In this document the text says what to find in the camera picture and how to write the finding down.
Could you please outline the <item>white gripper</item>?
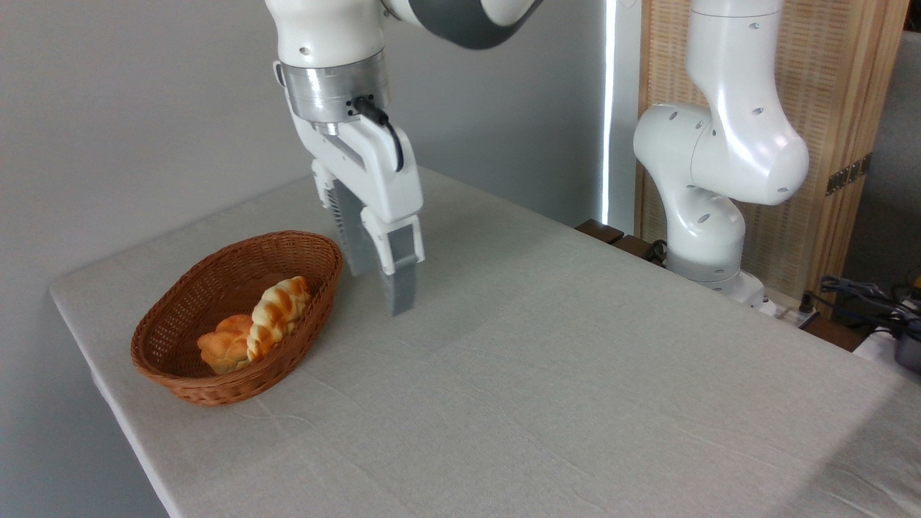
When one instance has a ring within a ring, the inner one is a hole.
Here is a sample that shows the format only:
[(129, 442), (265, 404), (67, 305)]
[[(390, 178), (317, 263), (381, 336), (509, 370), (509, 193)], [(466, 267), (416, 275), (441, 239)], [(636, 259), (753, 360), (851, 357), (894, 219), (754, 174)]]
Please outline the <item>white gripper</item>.
[(425, 261), (423, 196), (412, 146), (384, 111), (385, 62), (296, 68), (277, 61), (274, 72), (299, 139), (316, 158), (320, 203), (332, 213), (350, 272), (378, 268), (389, 313), (410, 311), (417, 264)]

